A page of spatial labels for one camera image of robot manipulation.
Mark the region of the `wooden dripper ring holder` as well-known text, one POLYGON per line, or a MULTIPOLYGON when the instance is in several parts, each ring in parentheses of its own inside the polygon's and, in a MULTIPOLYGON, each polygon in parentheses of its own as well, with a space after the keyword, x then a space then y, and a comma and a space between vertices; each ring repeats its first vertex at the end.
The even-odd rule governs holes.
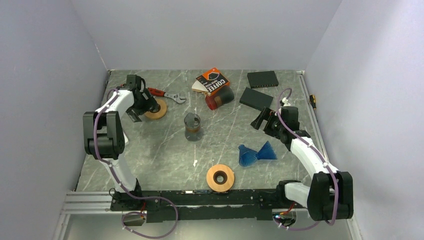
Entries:
POLYGON ((150 120, 158 120, 164 117, 168 111, 168 106, 166 102, 162 99, 157 99, 157 106, 153 111, 147 111, 144 113, 144 116, 150 120))

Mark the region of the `red and black cup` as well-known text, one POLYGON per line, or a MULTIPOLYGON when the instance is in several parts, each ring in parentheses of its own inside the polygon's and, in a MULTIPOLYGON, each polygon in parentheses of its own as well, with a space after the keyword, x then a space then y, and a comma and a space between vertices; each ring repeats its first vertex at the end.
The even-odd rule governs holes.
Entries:
POLYGON ((221 87, 215 94, 206 96, 205 103, 210 110, 215 110, 222 105, 228 104, 235 98, 233 90, 225 85, 221 87))

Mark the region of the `orange coffee filter box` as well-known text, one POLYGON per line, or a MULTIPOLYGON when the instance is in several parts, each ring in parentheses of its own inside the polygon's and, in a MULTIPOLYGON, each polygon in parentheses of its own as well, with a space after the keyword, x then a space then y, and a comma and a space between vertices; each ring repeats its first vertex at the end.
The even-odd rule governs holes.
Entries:
POLYGON ((199 75, 195 81, 201 82, 209 91, 209 95, 214 95, 223 86, 230 86, 229 80, 217 69, 210 70, 199 75))

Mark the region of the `paper coffee filters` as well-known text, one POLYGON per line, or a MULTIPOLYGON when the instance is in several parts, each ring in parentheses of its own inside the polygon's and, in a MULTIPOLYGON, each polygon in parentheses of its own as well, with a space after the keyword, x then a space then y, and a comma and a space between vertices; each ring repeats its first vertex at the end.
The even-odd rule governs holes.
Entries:
POLYGON ((193 83, 193 85, 191 86, 191 90, 197 93, 202 93, 205 96, 210 95, 210 92, 207 90, 207 88, 198 80, 193 83))

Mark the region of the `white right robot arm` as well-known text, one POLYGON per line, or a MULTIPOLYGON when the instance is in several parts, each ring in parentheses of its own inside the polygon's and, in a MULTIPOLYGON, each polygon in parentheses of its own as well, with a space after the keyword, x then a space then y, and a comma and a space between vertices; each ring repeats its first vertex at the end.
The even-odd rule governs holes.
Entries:
POLYGON ((335 220, 351 219, 354 215, 352 175, 338 170, 324 158, 309 133, 300 129, 298 117, 298 108, 294 106, 279 110, 265 107, 251 122, 258 130, 266 121, 263 132, 284 144, 311 177, 310 186, 297 180, 281 181, 276 188, 276 203, 282 208, 298 203, 317 222, 332 224, 335 220))

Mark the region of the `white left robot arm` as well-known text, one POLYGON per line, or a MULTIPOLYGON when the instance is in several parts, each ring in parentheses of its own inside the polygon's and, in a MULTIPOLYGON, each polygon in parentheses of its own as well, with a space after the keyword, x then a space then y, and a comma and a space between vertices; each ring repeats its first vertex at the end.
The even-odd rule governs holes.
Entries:
POLYGON ((155 99, 145 80, 135 74, 127 75, 125 84, 110 93, 105 104, 83 114, 84 149, 107 169, 124 204, 137 210, 145 197, 123 154, 127 140, 121 118, 127 114, 134 122, 140 122, 141 115, 157 120, 166 114, 168 107, 163 100, 155 99))

